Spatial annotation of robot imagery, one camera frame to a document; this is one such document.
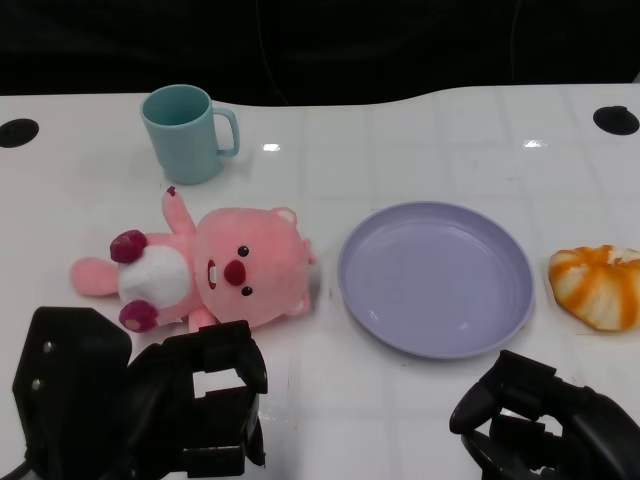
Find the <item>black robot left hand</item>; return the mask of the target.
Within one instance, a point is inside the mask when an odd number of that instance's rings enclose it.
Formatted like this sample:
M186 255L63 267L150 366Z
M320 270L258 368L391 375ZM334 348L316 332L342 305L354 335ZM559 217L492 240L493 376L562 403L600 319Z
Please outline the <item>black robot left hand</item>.
M90 308L33 315L12 391L25 436L15 479L240 476L266 459L258 418L268 390L245 321L132 351Z

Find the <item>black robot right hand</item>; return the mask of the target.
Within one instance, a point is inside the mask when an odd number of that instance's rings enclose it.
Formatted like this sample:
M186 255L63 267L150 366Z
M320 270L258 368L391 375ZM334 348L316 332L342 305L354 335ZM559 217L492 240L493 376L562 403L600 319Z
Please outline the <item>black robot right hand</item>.
M636 479L639 426L611 398L508 350L455 407L485 479Z

